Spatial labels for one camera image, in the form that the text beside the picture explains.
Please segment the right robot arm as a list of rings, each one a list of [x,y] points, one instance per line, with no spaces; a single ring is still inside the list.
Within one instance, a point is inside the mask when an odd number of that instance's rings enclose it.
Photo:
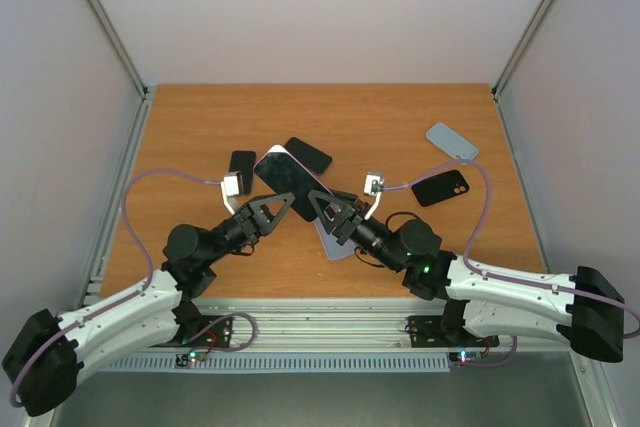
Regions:
[[[402,273],[412,295],[444,301],[440,330],[452,344],[534,337],[597,361],[622,361],[624,300],[600,271],[580,266],[573,274],[535,274],[477,263],[442,249],[441,238],[419,217],[390,230],[358,199],[319,190],[308,199],[339,243],[351,241],[380,267]]]

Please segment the lavender phone case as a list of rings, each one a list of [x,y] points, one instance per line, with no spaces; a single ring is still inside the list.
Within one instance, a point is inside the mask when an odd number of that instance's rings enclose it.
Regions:
[[[330,261],[342,260],[355,254],[356,244],[354,242],[347,240],[344,244],[339,244],[335,236],[325,231],[319,218],[314,220],[313,225]]]

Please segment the black phone pink edge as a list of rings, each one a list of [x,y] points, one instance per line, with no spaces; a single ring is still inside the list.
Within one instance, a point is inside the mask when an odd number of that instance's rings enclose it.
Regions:
[[[292,209],[305,221],[313,222],[317,213],[308,194],[317,190],[331,191],[282,145],[272,146],[255,164],[254,173],[276,194],[292,193]]]

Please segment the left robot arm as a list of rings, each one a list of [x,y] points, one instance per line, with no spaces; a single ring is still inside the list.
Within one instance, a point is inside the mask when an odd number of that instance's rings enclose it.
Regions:
[[[227,255],[249,256],[291,208],[291,193],[259,196],[213,229],[176,226],[166,257],[141,282],[89,307],[28,318],[2,368],[9,401],[31,417],[63,403],[101,367],[155,345],[191,346],[214,327],[194,305],[213,282],[212,264]]]

